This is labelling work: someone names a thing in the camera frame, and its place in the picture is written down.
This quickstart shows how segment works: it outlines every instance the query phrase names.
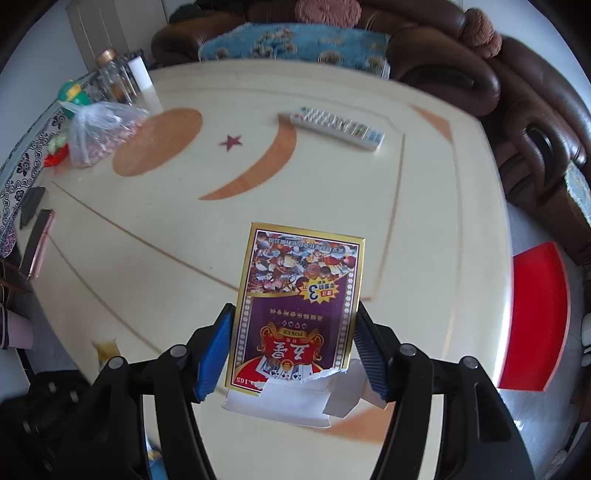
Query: smartphone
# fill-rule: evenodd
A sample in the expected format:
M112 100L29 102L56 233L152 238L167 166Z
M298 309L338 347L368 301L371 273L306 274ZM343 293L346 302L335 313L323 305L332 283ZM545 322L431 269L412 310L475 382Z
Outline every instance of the smartphone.
M45 187L31 187L23 198L21 203L21 230L33 220L44 193Z
M33 231L27 242L25 252L22 256L19 273L26 278L36 278L43 263L47 235L54 222L53 210L42 210L33 225Z

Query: screw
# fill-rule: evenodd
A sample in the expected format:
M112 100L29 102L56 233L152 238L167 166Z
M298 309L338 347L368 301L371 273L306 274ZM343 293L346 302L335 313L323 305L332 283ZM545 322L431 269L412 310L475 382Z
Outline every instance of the screw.
M462 362L464 362L464 365L466 365L468 368L473 370L478 368L478 360L476 360L473 356L465 356Z
M187 347L184 345L175 345L170 349L170 355L176 358L187 355Z
M400 345L400 353L405 356L415 356L417 354L417 349L410 343L403 343Z
M120 356L114 356L111 360L109 360L109 368L113 370L118 369L123 365L123 359Z

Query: blue patterned cushion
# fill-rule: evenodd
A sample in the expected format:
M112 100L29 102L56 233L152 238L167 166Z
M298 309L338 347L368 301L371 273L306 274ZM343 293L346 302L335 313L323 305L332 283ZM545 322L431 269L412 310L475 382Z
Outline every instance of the blue patterned cushion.
M390 35L313 24L250 24L205 42L200 60L283 59L329 63L389 78Z

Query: orange crescent design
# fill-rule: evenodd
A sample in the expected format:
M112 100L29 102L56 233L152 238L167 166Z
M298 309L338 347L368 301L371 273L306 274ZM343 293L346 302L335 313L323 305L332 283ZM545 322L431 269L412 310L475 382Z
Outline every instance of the orange crescent design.
M258 187L279 172L289 162L296 149L296 129L289 119L278 115L279 127L275 140L263 156L247 171L199 200L223 200Z

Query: remote control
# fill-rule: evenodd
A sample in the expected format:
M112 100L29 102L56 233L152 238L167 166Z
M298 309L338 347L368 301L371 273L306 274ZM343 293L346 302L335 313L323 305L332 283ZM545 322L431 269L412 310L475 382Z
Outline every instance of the remote control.
M377 150L384 140L382 132L316 108L303 106L290 114L290 121L294 125L301 125L369 150Z

